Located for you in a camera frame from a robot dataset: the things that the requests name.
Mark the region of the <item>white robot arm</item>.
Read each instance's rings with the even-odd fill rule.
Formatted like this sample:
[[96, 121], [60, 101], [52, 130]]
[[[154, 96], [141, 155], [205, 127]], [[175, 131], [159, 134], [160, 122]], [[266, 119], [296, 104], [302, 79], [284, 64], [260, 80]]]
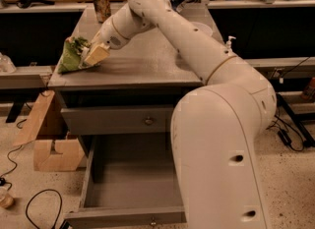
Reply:
[[120, 49], [150, 27], [166, 37], [202, 86], [177, 103], [171, 146], [188, 229], [272, 229], [254, 141], [277, 108], [274, 88], [169, 0], [127, 0], [93, 43]]

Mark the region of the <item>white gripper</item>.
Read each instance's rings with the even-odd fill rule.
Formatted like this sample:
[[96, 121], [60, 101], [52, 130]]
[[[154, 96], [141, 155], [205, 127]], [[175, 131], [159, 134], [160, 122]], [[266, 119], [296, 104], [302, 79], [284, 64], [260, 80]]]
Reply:
[[95, 46], [91, 50], [89, 47], [83, 47], [81, 63], [85, 62], [86, 64], [93, 66], [109, 55], [109, 48], [115, 50], [121, 49], [128, 42], [129, 39], [125, 38], [117, 31], [112, 20], [107, 20], [102, 24], [91, 41], [91, 44]]

